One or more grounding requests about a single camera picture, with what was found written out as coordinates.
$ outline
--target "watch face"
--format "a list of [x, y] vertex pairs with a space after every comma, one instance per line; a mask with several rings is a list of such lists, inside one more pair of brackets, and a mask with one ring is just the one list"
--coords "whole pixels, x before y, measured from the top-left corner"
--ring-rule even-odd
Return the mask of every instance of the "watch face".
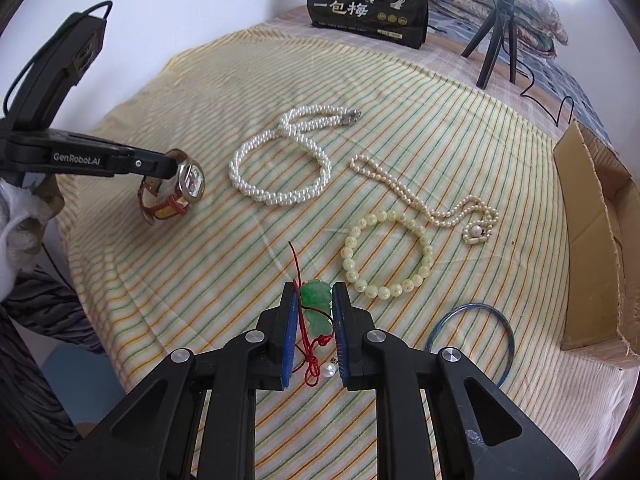
[[178, 169], [178, 186], [187, 202], [197, 202], [204, 193], [204, 172], [193, 159], [185, 160]]

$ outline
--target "white cloth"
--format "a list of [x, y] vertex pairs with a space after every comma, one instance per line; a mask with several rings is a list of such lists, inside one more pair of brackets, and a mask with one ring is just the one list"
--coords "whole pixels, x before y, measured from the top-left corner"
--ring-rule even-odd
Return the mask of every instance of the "white cloth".
[[35, 263], [30, 249], [39, 240], [30, 231], [20, 229], [21, 222], [35, 218], [45, 225], [51, 215], [49, 206], [31, 191], [0, 179], [0, 301], [14, 288], [18, 271]]

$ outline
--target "tripod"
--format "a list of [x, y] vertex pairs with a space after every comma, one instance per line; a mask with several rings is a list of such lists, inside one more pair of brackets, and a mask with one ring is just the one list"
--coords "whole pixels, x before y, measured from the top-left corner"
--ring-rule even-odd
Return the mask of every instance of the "tripod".
[[482, 26], [476, 32], [476, 35], [469, 41], [464, 52], [463, 57], [469, 57], [469, 55], [476, 49], [476, 47], [482, 41], [491, 28], [493, 32], [491, 34], [491, 41], [489, 42], [489, 48], [484, 56], [484, 63], [478, 76], [478, 82], [476, 86], [484, 90], [491, 77], [491, 72], [494, 70], [496, 59], [498, 59], [498, 53], [504, 40], [504, 31], [509, 28], [509, 81], [516, 83], [516, 62], [518, 59], [517, 43], [518, 37], [516, 34], [516, 22], [513, 17], [513, 2], [514, 0], [498, 0], [496, 7], [486, 17]]

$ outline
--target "white pearl necklace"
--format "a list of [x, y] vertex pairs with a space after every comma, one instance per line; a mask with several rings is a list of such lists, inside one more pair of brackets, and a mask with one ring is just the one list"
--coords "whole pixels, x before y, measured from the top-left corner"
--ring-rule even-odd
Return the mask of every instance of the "white pearl necklace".
[[[333, 115], [291, 124], [293, 119], [316, 114]], [[326, 156], [324, 150], [311, 139], [304, 136], [303, 132], [337, 126], [338, 124], [349, 125], [355, 123], [359, 118], [359, 111], [349, 110], [342, 106], [304, 105], [298, 108], [292, 108], [280, 117], [276, 128], [266, 130], [242, 143], [229, 162], [229, 178], [234, 187], [243, 195], [250, 196], [256, 202], [265, 202], [268, 205], [292, 205], [319, 196], [331, 179], [331, 161], [329, 157]], [[289, 137], [293, 139], [294, 142], [302, 145], [302, 147], [318, 161], [320, 165], [320, 175], [313, 181], [311, 186], [287, 192], [271, 192], [252, 186], [252, 184], [249, 184], [240, 176], [240, 164], [248, 153], [270, 140], [279, 137]]]
[[[356, 262], [353, 259], [353, 250], [358, 244], [358, 236], [360, 236], [363, 228], [374, 226], [384, 221], [398, 222], [418, 237], [422, 245], [422, 261], [420, 262], [420, 267], [417, 272], [410, 278], [402, 280], [401, 283], [377, 287], [375, 285], [369, 285], [366, 280], [360, 277], [360, 274], [356, 270]], [[364, 292], [365, 296], [372, 300], [374, 298], [388, 300], [392, 296], [394, 298], [400, 296], [403, 292], [411, 292], [414, 288], [422, 285], [424, 279], [430, 274], [431, 267], [433, 267], [433, 248], [429, 245], [426, 231], [427, 229], [419, 226], [415, 220], [409, 220], [405, 215], [398, 215], [395, 211], [387, 212], [381, 210], [375, 213], [369, 213], [364, 218], [359, 219], [356, 225], [350, 229], [349, 236], [344, 239], [344, 247], [340, 250], [342, 268], [347, 271], [347, 281], [353, 283], [353, 286], [358, 292]]]
[[[363, 161], [364, 165], [359, 166], [359, 161]], [[492, 234], [494, 225], [498, 221], [498, 212], [493, 207], [487, 206], [483, 200], [475, 195], [465, 196], [449, 211], [428, 209], [426, 204], [412, 193], [408, 186], [402, 184], [398, 178], [392, 176], [388, 171], [380, 168], [380, 165], [375, 160], [362, 153], [351, 159], [350, 166], [356, 173], [361, 173], [387, 184], [407, 205], [424, 213], [428, 221], [437, 227], [453, 227], [469, 213], [473, 211], [479, 212], [482, 215], [481, 219], [473, 220], [462, 229], [462, 239], [469, 245], [487, 241]]]

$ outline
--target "red string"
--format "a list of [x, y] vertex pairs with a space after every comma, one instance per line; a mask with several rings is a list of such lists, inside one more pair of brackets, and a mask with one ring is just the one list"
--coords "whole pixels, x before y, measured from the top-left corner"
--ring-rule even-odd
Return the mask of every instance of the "red string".
[[318, 358], [314, 355], [314, 346], [316, 344], [320, 346], [326, 346], [329, 343], [329, 341], [331, 341], [331, 339], [334, 338], [334, 335], [333, 334], [319, 335], [318, 337], [313, 339], [313, 341], [309, 341], [309, 334], [306, 331], [306, 323], [305, 323], [305, 317], [303, 315], [303, 308], [308, 308], [310, 310], [315, 310], [316, 312], [320, 312], [321, 314], [325, 314], [329, 319], [331, 319], [331, 317], [327, 313], [321, 310], [318, 310], [316, 308], [302, 306], [302, 298], [300, 297], [300, 286], [302, 286], [302, 277], [300, 276], [300, 264], [298, 263], [298, 255], [296, 254], [296, 250], [293, 248], [293, 244], [291, 242], [289, 242], [289, 247], [291, 247], [291, 251], [293, 252], [293, 259], [296, 262], [296, 270], [298, 272], [298, 280], [297, 281], [293, 280], [293, 288], [295, 289], [296, 294], [298, 295], [298, 323], [300, 325], [300, 335], [302, 339], [303, 348], [300, 348], [300, 346], [297, 344], [296, 344], [296, 347], [298, 348], [298, 350], [302, 352], [302, 354], [305, 357], [304, 360], [293, 371], [297, 372], [298, 370], [300, 370], [300, 368], [303, 367], [305, 363], [307, 363], [307, 368], [305, 371], [305, 384], [307, 386], [316, 386], [318, 384], [319, 377], [320, 377], [320, 366], [318, 364]]

